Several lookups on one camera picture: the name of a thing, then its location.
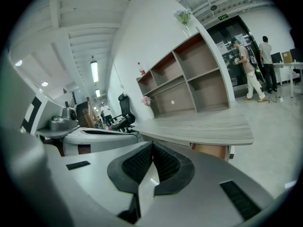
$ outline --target pink flower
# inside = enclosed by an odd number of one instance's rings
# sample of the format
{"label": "pink flower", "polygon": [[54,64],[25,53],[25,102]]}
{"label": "pink flower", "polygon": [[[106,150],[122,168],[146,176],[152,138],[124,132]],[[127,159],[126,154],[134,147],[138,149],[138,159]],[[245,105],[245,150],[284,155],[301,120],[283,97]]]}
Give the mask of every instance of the pink flower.
{"label": "pink flower", "polygon": [[150,106],[150,105],[151,105],[152,100],[151,100],[151,98],[150,98],[150,97],[148,97],[148,96],[144,96],[144,97],[142,98],[141,102],[142,102],[142,103],[144,103],[144,105],[146,105],[146,106]]}

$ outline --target exit sign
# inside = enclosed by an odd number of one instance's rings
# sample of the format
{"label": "exit sign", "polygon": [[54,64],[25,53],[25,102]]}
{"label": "exit sign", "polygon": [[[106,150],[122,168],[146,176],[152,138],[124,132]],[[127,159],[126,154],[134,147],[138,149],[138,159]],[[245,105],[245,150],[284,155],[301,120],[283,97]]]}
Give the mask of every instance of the exit sign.
{"label": "exit sign", "polygon": [[223,20],[223,19],[226,19],[227,17],[228,17],[228,15],[227,15],[227,14],[224,14],[224,15],[218,17],[218,18],[219,18],[220,20]]}

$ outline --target poster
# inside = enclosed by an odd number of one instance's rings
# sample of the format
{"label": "poster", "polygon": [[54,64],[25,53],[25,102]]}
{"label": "poster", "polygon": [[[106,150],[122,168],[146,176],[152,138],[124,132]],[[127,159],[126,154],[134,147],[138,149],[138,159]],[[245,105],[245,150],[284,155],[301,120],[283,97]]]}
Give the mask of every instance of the poster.
{"label": "poster", "polygon": [[236,38],[237,40],[239,40],[239,41],[241,42],[242,45],[248,46],[248,44],[246,43],[245,38],[243,37],[243,34],[236,35],[235,38]]}
{"label": "poster", "polygon": [[220,43],[218,43],[217,47],[218,47],[221,55],[224,55],[224,54],[228,53],[228,50],[227,50],[227,48],[226,48],[226,46],[225,46],[225,44],[224,44],[223,41],[221,41]]}

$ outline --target black chair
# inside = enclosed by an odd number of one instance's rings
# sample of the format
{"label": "black chair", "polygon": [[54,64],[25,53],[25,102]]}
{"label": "black chair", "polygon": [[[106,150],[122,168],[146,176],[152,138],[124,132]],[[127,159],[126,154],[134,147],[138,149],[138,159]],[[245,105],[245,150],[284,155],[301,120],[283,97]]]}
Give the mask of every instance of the black chair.
{"label": "black chair", "polygon": [[[110,119],[112,125],[112,130],[122,130],[123,132],[127,131],[128,133],[134,132],[133,130],[129,130],[128,128],[132,123],[135,122],[135,116],[131,113],[130,107],[129,107],[129,97],[125,96],[124,94],[121,94],[118,97],[118,100],[120,101],[120,107],[121,107],[121,115]],[[119,122],[115,123],[117,121],[118,117],[124,117],[124,119]]]}

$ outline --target shelf compartment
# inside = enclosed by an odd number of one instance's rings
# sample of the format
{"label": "shelf compartment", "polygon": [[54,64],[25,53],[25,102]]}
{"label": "shelf compartment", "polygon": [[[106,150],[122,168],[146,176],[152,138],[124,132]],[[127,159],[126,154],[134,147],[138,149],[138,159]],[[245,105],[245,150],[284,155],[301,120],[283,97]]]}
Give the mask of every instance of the shelf compartment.
{"label": "shelf compartment", "polygon": [[174,55],[169,53],[152,68],[151,73],[156,81],[156,84],[159,86],[167,81],[181,76],[182,70],[179,67]]}
{"label": "shelf compartment", "polygon": [[217,68],[215,68],[215,69],[212,69],[212,70],[209,70],[209,71],[207,71],[207,72],[201,73],[200,75],[197,75],[197,76],[195,76],[195,77],[193,77],[193,78],[188,79],[188,81],[195,80],[195,79],[197,79],[197,78],[199,78],[199,77],[205,76],[205,75],[207,75],[208,73],[212,73],[212,72],[214,72],[214,71],[216,71],[216,70],[219,70],[219,67],[217,67]]}
{"label": "shelf compartment", "polygon": [[218,68],[212,52],[200,34],[185,41],[174,52],[186,79]]}
{"label": "shelf compartment", "polygon": [[195,111],[185,82],[151,96],[151,108],[155,117],[180,114],[182,111]]}
{"label": "shelf compartment", "polygon": [[178,76],[176,78],[173,78],[165,83],[163,83],[162,85],[156,87],[155,89],[147,92],[146,94],[144,94],[144,96],[155,96],[161,92],[164,92],[172,87],[175,87],[181,83],[184,83],[185,79],[183,76]]}
{"label": "shelf compartment", "polygon": [[228,108],[224,81],[219,70],[188,82],[198,112]]}
{"label": "shelf compartment", "polygon": [[148,71],[142,78],[140,78],[138,84],[142,91],[142,94],[146,94],[147,92],[157,87],[156,82],[152,77],[151,71]]}

